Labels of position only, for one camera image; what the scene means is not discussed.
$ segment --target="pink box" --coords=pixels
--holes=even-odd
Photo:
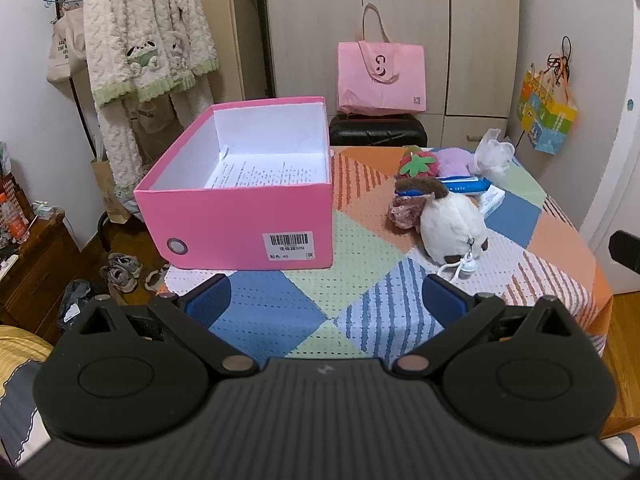
[[[134,194],[163,258],[182,269],[321,269],[334,260],[321,97],[213,105]]]

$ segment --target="drawer handle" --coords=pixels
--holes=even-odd
[[[43,276],[38,280],[38,283],[36,283],[36,286],[33,287],[33,290],[31,291],[31,295],[33,296],[38,289],[43,286],[45,284],[45,282],[47,281],[47,278],[49,277],[49,273],[45,272],[43,274]]]

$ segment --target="colorful patterned tablecloth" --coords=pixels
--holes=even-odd
[[[422,305],[422,280],[438,266],[415,231],[386,218],[402,148],[336,148],[334,264],[330,269],[225,271],[228,309],[209,330],[264,364],[270,356],[354,358],[386,364],[442,327]],[[559,297],[600,352],[612,293],[593,254],[558,204],[513,160],[504,203],[486,220],[489,248],[457,285],[507,304]],[[185,294],[215,274],[172,267],[166,287]]]

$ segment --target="black suitcase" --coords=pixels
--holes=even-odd
[[[427,146],[427,133],[409,114],[382,117],[338,115],[329,124],[332,146]]]

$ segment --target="barcode label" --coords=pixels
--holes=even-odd
[[[300,245],[308,244],[306,233],[289,233],[288,235],[270,235],[271,245]]]
[[[272,262],[316,259],[314,234],[311,231],[265,233],[262,238],[267,257]]]

